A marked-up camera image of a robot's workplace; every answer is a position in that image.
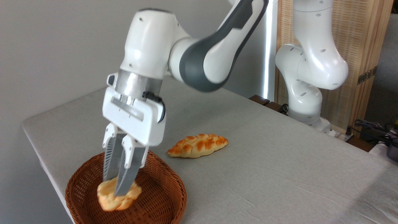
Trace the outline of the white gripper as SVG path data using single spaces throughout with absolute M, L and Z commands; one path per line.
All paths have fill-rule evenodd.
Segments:
M 110 122 L 102 143 L 103 181 L 118 175 L 117 197 L 129 192 L 145 165 L 149 146 L 158 146 L 163 140 L 166 113 L 159 97 L 162 82 L 134 73 L 108 75 L 102 107 L 104 118 Z

